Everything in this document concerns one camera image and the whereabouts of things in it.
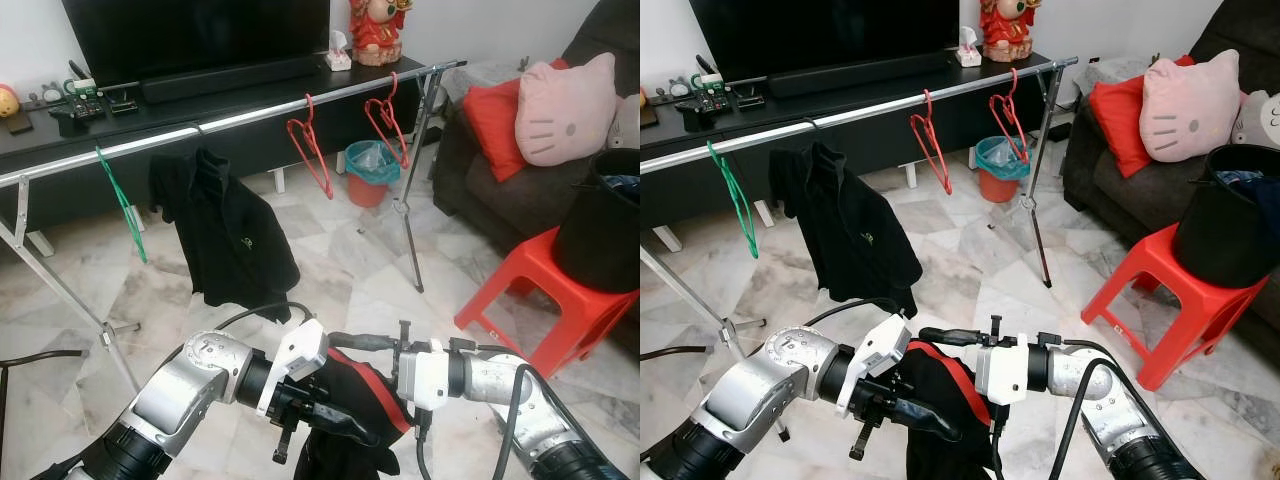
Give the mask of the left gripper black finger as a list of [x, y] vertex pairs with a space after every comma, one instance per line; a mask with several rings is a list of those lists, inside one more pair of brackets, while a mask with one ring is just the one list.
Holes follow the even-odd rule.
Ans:
[[362, 425], [355, 416], [340, 408], [320, 408], [320, 429], [338, 436], [346, 436], [361, 445], [375, 447], [381, 436]]
[[946, 442], [959, 442], [963, 434], [932, 407], [911, 399], [897, 401], [897, 424], [910, 430], [932, 433]]

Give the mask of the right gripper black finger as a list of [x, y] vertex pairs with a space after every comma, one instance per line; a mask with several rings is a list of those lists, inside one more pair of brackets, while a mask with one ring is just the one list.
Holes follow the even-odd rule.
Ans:
[[328, 343], [330, 347], [335, 348], [348, 348], [348, 349], [361, 349], [361, 351], [383, 351], [399, 348], [399, 340], [389, 335], [376, 335], [376, 334], [351, 334], [344, 332], [333, 332], [328, 334]]
[[979, 346], [986, 343], [986, 334], [979, 330], [966, 330], [966, 329], [940, 329], [934, 326], [924, 326], [919, 330], [916, 338], [923, 342], [945, 344], [945, 346]]

